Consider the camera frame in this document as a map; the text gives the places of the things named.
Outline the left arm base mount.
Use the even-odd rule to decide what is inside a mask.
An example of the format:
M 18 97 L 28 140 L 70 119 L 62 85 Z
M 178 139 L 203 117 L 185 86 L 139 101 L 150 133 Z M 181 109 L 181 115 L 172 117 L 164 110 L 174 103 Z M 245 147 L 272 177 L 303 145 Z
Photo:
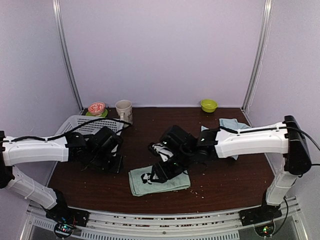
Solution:
M 56 222 L 53 233 L 59 239 L 70 237 L 77 227 L 86 227 L 90 213 L 86 210 L 68 207 L 65 202 L 58 202 L 53 208 L 43 207 L 46 217 Z

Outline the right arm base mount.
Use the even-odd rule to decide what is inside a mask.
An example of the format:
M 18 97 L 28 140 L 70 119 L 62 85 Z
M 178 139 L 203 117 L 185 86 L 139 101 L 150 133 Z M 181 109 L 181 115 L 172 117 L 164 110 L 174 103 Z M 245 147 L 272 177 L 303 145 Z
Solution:
M 274 219 L 282 216 L 280 205 L 268 205 L 265 202 L 260 206 L 239 211 L 242 226 L 253 225 L 259 237 L 271 237 L 276 232 Z

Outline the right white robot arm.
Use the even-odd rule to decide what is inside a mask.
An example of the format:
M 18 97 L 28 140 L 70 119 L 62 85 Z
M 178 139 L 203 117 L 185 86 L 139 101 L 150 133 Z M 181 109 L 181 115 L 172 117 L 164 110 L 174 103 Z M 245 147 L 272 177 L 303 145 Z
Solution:
M 283 198 L 299 176 L 312 167 L 304 133 L 292 115 L 272 125 L 248 129 L 231 129 L 220 125 L 205 129 L 198 137 L 173 125 L 158 143 L 150 143 L 149 151 L 161 160 L 151 168 L 150 181 L 165 183 L 194 163 L 225 159 L 233 156 L 276 153 L 284 159 L 282 169 L 264 192 L 261 206 L 256 209 L 259 220 L 268 220 L 279 208 Z

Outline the light blue towel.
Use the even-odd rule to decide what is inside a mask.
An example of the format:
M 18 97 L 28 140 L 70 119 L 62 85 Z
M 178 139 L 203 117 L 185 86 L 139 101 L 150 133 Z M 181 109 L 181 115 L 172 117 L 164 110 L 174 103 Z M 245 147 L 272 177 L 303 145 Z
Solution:
M 242 123 L 242 122 L 238 122 L 238 120 L 236 118 L 220 118 L 219 119 L 219 126 L 220 127 L 225 127 L 225 128 L 228 128 L 228 129 L 231 129 L 231 130 L 238 130 L 238 129 L 250 129 L 252 128 L 251 126 L 245 124 L 245 123 Z M 209 130 L 208 127 L 202 125 L 201 126 L 201 132 L 205 131 L 205 130 Z M 230 156 L 232 159 L 234 159 L 235 161 L 238 159 L 239 155 L 232 155 Z M 215 160 L 216 157 L 214 155 L 214 153 L 212 153 L 209 157 L 209 161 L 213 161 Z

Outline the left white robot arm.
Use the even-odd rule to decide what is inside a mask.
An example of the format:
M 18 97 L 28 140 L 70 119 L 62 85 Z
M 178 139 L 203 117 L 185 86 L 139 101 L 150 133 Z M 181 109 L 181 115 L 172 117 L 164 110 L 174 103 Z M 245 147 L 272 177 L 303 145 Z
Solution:
M 0 187 L 12 189 L 52 211 L 61 222 L 72 218 L 62 192 L 45 187 L 23 174 L 17 164 L 36 162 L 78 162 L 84 167 L 95 167 L 118 173 L 122 157 L 117 151 L 122 145 L 120 135 L 107 127 L 94 134 L 68 132 L 53 137 L 6 137 L 0 133 Z

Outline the green panda towel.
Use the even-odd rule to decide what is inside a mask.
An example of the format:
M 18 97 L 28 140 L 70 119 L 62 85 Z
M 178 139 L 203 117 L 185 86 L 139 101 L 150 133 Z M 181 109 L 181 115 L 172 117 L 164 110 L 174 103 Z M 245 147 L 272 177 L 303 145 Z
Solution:
M 131 193 L 135 197 L 185 190 L 191 186 L 190 178 L 185 173 L 164 183 L 157 182 L 157 179 L 152 178 L 152 166 L 133 169 L 128 173 L 128 177 Z

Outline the white plastic basket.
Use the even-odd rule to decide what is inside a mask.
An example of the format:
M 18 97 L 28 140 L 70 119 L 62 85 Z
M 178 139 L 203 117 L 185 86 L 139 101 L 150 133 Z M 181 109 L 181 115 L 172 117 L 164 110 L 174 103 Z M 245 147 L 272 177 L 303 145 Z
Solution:
M 72 115 L 70 116 L 57 130 L 55 135 L 64 134 L 76 127 L 84 124 L 82 127 L 75 129 L 75 132 L 81 133 L 82 135 L 95 134 L 98 130 L 103 127 L 108 127 L 117 135 L 120 135 L 120 130 L 123 129 L 124 124 L 110 119 L 97 120 L 94 122 L 87 123 L 92 120 L 99 119 L 99 117 L 85 116 L 85 115 Z

